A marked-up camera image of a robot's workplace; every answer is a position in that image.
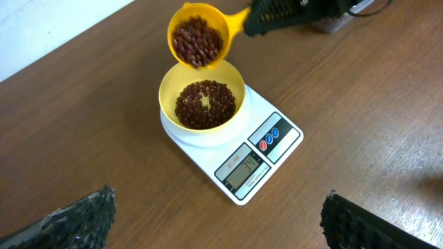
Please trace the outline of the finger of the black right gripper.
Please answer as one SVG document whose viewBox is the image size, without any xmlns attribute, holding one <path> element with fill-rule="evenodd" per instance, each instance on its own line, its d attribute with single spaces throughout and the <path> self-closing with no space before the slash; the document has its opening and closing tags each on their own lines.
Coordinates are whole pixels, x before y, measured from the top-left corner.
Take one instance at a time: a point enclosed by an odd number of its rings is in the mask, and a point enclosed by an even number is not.
<svg viewBox="0 0 443 249">
<path fill-rule="evenodd" d="M 311 11 L 309 0 L 253 0 L 243 23 L 249 37 L 286 28 L 305 21 Z"/>
</svg>

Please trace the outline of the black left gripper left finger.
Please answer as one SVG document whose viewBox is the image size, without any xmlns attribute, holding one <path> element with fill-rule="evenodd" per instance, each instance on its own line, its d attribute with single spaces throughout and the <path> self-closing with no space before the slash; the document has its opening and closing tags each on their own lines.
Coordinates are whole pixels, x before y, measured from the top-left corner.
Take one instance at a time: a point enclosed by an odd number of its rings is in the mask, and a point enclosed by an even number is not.
<svg viewBox="0 0 443 249">
<path fill-rule="evenodd" d="M 105 185 L 1 238 L 2 248 L 104 248 L 115 221 L 115 189 Z"/>
</svg>

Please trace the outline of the yellow measuring scoop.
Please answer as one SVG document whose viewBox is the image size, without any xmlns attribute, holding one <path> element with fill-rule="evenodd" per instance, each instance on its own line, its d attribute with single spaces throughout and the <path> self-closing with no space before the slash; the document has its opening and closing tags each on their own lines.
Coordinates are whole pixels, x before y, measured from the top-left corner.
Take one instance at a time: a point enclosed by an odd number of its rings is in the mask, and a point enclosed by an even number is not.
<svg viewBox="0 0 443 249">
<path fill-rule="evenodd" d="M 236 35 L 244 31 L 251 9 L 225 15 L 207 3 L 185 3 L 168 25 L 168 46 L 178 62 L 213 68 L 226 58 Z"/>
</svg>

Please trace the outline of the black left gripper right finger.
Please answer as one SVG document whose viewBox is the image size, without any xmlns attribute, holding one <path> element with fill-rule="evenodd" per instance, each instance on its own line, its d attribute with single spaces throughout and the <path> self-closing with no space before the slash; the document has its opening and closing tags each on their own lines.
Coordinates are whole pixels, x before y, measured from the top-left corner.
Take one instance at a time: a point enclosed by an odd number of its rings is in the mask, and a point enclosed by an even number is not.
<svg viewBox="0 0 443 249">
<path fill-rule="evenodd" d="M 332 249 L 437 249 L 340 196 L 327 195 L 320 227 Z"/>
</svg>

